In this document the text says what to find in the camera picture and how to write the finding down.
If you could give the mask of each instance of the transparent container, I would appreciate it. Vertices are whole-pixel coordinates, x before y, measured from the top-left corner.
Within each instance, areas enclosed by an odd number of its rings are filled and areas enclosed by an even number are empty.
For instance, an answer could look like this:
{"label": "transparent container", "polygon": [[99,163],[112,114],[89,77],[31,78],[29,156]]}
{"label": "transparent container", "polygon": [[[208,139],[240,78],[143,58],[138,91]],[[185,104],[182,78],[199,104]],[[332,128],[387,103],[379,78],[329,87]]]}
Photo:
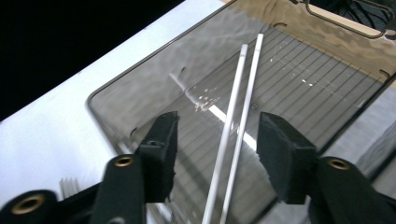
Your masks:
{"label": "transparent container", "polygon": [[[232,1],[95,91],[88,105],[119,153],[134,152],[153,119],[178,111],[171,202],[163,223],[200,223],[242,44],[247,60],[220,176],[219,223],[256,37],[264,34],[227,223],[256,223],[276,195],[256,154],[261,111],[288,120],[323,152],[394,79],[395,41],[361,35],[286,0]],[[166,220],[163,210],[172,214]]]}

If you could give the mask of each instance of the white plastic straw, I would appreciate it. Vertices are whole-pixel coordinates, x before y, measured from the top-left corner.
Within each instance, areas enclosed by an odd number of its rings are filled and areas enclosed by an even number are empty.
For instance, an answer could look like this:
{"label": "white plastic straw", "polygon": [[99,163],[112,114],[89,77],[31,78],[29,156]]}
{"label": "white plastic straw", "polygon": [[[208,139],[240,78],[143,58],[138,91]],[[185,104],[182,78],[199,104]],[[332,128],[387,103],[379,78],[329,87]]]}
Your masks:
{"label": "white plastic straw", "polygon": [[220,224],[224,224],[227,219],[228,208],[230,206],[231,194],[233,192],[233,182],[235,180],[236,168],[238,166],[239,154],[241,152],[241,146],[243,137],[245,134],[245,128],[248,119],[248,111],[250,107],[251,95],[253,93],[254,80],[256,78],[257,66],[259,64],[260,50],[262,49],[262,38],[263,35],[257,36],[256,47],[254,49],[253,61],[251,63],[250,75],[247,84],[247,95],[245,97],[244,108],[242,111],[241,124],[239,125],[239,133],[236,139],[235,151],[233,152],[233,164],[231,166],[230,177],[228,179],[227,191],[225,193],[225,199],[223,204],[223,210],[221,213]]}
{"label": "white plastic straw", "polygon": [[230,136],[231,123],[233,122],[233,112],[235,110],[236,98],[238,97],[239,86],[241,84],[242,74],[245,66],[245,59],[248,52],[248,45],[242,45],[241,53],[239,55],[238,65],[236,66],[235,79],[233,80],[233,90],[231,91],[230,103],[227,110],[227,118],[224,123],[223,132],[221,135],[219,152],[216,158],[215,169],[213,171],[212,182],[210,183],[209,194],[207,195],[206,207],[204,212],[203,224],[209,224],[212,218],[213,208],[215,206],[216,195],[219,186],[219,178],[221,167],[223,164],[225,150]]}

